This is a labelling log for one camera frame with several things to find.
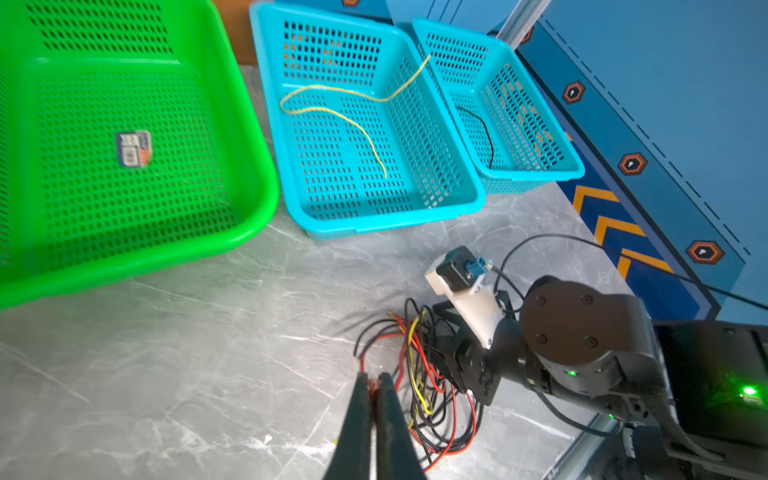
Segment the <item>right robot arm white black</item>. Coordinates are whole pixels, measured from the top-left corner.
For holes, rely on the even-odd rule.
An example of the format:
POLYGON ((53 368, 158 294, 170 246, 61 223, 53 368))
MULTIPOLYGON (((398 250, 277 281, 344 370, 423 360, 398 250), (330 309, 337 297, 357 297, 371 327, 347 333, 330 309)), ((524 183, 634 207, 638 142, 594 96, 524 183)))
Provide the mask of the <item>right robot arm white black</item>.
POLYGON ((616 462, 646 478, 767 475, 767 329, 717 320, 654 320, 633 295, 546 275, 514 307, 485 283, 493 265, 458 247, 426 280, 450 328, 437 368, 489 405, 503 380, 546 405, 612 418, 616 462))

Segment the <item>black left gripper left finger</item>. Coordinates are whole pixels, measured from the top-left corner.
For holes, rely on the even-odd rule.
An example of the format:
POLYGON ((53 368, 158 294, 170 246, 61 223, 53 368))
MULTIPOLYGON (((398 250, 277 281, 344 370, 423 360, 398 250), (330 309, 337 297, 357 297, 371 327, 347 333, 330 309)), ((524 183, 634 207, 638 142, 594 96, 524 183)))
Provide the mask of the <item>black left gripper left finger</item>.
POLYGON ((368 480, 371 464, 373 403, 370 381, 359 373, 325 480, 368 480))

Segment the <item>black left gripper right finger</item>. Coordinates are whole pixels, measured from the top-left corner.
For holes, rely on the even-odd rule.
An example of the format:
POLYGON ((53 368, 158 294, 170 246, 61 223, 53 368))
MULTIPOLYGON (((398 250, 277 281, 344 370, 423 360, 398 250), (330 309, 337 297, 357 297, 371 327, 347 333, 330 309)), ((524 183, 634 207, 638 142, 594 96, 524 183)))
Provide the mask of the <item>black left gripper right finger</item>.
POLYGON ((375 420, 376 478, 426 480, 389 373, 378 378, 375 420))

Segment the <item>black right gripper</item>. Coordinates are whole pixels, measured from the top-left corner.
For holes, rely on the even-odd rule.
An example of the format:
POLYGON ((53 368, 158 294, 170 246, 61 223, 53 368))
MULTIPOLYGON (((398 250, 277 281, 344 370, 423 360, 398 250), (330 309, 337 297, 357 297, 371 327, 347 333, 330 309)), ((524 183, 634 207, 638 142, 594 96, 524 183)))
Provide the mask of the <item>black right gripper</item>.
POLYGON ((503 380, 524 383, 524 338, 516 315, 506 312, 485 348, 448 301, 434 306, 436 319, 449 325, 431 347, 433 364, 462 393, 489 406, 503 380))

